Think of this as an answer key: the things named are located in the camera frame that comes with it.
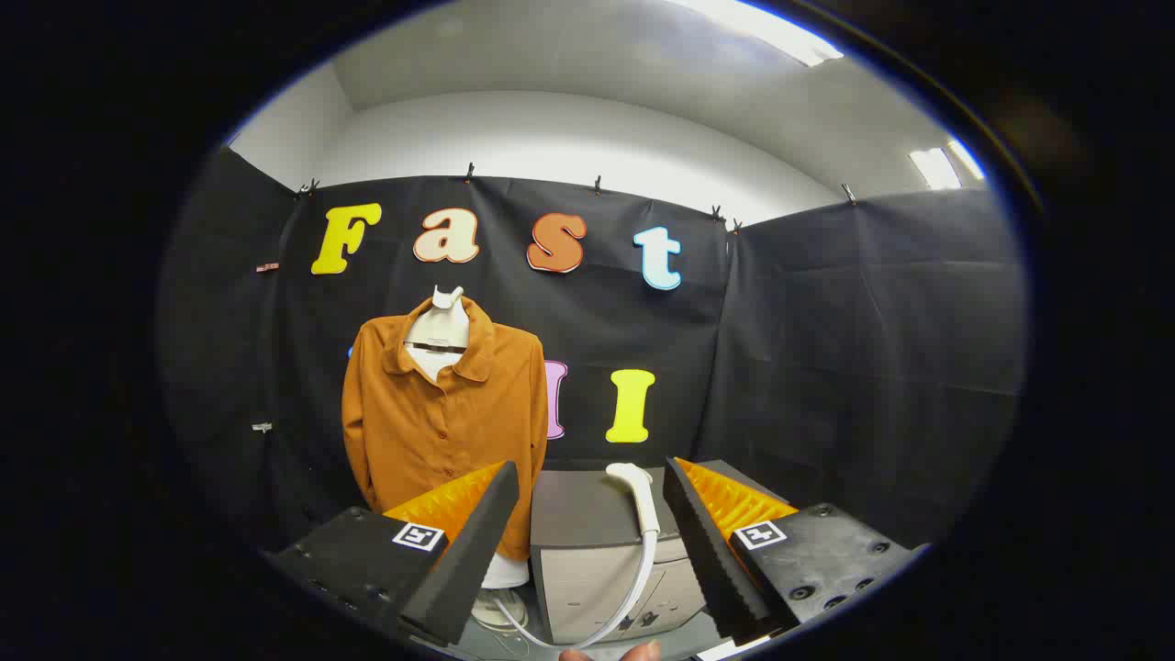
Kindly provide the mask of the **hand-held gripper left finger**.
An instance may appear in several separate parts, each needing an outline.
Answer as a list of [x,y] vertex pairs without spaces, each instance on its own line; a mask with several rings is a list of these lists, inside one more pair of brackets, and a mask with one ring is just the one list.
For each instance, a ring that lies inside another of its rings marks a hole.
[[387,513],[341,511],[270,561],[365,628],[456,645],[519,486],[513,463],[494,463]]

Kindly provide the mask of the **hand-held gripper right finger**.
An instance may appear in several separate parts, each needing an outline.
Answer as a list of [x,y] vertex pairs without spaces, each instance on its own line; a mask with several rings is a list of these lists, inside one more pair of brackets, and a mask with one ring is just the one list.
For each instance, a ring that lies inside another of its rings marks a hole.
[[736,645],[847,611],[926,552],[831,503],[797,508],[680,457],[665,461],[663,497],[706,611]]

